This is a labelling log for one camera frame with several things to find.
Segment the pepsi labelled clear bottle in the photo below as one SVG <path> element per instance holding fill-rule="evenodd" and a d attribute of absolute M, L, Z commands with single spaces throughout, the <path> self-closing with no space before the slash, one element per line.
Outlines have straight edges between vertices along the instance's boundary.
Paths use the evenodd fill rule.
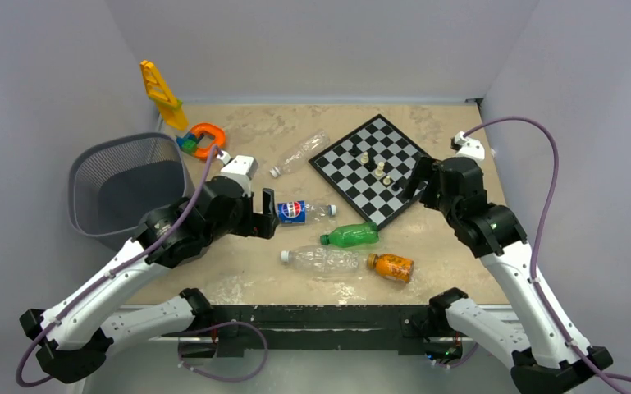
<path fill-rule="evenodd" d="M 277 203 L 277 216 L 284 225 L 306 225 L 333 220 L 337 215 L 334 204 L 316 204 L 305 200 Z"/>

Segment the large clear plastic bottle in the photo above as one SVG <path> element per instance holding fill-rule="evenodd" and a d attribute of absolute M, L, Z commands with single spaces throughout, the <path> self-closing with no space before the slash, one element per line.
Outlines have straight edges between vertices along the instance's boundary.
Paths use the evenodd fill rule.
<path fill-rule="evenodd" d="M 284 266 L 314 277 L 355 275 L 364 268 L 367 258 L 365 251 L 334 249 L 324 245 L 282 250 L 279 254 Z"/>

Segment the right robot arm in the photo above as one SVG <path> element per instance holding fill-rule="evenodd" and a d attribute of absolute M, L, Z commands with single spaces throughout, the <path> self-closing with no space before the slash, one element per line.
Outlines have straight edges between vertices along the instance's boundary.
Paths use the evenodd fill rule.
<path fill-rule="evenodd" d="M 521 393 L 566 393 L 614 363 L 605 347 L 591 345 L 571 323 L 540 271 L 531 268 L 533 250 L 523 227 L 509 208 L 488 201 L 474 160 L 422 156 L 402 195 L 442 213 L 500 285 L 522 326 L 513 329 L 451 288 L 429 300 L 434 332 L 470 336 L 510 371 Z"/>

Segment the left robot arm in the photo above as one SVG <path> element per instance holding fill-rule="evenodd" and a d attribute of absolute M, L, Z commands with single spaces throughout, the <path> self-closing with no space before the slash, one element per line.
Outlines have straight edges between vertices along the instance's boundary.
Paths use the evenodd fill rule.
<path fill-rule="evenodd" d="M 254 210 L 246 176 L 215 176 L 189 197 L 148 212 L 133 236 L 100 271 L 49 309 L 28 309 L 20 325 L 30 339 L 43 380 L 75 383 L 108 357 L 154 337 L 208 333 L 229 326 L 198 289 L 186 288 L 161 304 L 123 314 L 141 287 L 204 254 L 226 235 L 271 239 L 278 225 L 275 193 L 262 192 Z"/>

